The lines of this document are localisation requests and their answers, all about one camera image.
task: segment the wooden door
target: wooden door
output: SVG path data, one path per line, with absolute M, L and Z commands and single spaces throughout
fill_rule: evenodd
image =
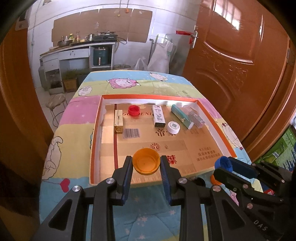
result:
M 242 141 L 269 106 L 289 38 L 257 0 L 203 0 L 183 71 Z

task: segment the stool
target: stool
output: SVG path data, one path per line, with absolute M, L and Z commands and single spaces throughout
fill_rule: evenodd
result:
M 55 124 L 54 124 L 54 120 L 56 120 L 57 124 L 59 125 L 59 122 L 57 121 L 57 116 L 61 113 L 63 113 L 64 111 L 61 111 L 60 113 L 58 114 L 54 114 L 54 109 L 55 107 L 63 104 L 64 105 L 64 108 L 66 109 L 66 106 L 64 104 L 64 102 L 66 102 L 66 104 L 68 105 L 68 102 L 66 100 L 66 96 L 64 94 L 57 94 L 55 95 L 53 98 L 51 98 L 48 103 L 46 104 L 46 107 L 50 109 L 50 113 L 52 115 L 52 124 L 57 127 Z

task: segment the white tiled wall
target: white tiled wall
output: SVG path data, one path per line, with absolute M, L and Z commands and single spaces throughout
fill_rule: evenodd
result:
M 121 7 L 127 7 L 128 0 L 121 1 Z M 52 46 L 51 32 L 55 19 L 76 12 L 101 8 L 119 8 L 120 0 L 54 0 L 42 5 L 37 0 L 32 5 L 28 28 L 28 56 L 35 87 L 40 87 L 38 68 L 40 54 Z M 148 61 L 151 42 L 158 34 L 174 34 L 176 30 L 193 31 L 199 11 L 200 0 L 130 0 L 129 8 L 152 11 L 149 36 L 146 43 L 128 42 L 120 44 L 114 57 L 114 64 L 135 65 L 145 57 Z

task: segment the door hinge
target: door hinge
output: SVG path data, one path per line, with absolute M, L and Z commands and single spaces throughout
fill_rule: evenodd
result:
M 287 63 L 289 65 L 294 65 L 295 64 L 295 51 L 293 51 L 292 49 L 288 48 L 288 52 L 287 52 Z

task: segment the stool seat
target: stool seat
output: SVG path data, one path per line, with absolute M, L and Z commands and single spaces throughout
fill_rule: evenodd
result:
M 57 94 L 53 98 L 51 98 L 47 104 L 45 105 L 51 111 L 60 104 L 62 104 L 66 100 L 66 96 L 64 94 Z

